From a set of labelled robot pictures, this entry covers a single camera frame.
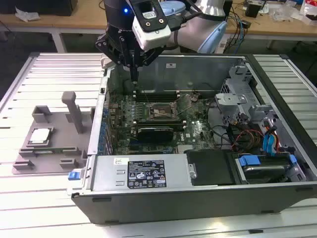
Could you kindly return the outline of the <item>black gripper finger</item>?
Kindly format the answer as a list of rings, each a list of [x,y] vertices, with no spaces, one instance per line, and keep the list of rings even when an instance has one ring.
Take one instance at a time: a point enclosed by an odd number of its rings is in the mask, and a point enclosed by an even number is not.
[[[148,51],[142,50],[139,46],[135,48],[133,55],[133,83],[138,81],[138,68],[150,65],[162,52],[164,46],[150,49]]]
[[[111,36],[110,33],[100,35],[96,41],[96,47],[115,64],[128,68],[130,79],[134,82],[133,58],[127,39],[122,33],[119,33],[117,38]]]

